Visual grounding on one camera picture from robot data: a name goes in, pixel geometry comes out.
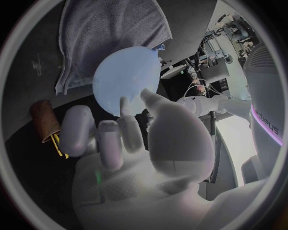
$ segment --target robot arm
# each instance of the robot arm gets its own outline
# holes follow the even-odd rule
[[[250,122],[251,102],[229,99],[223,94],[215,95],[212,98],[204,96],[182,97],[177,102],[188,108],[196,116],[204,116],[211,111],[220,114],[228,112]]]

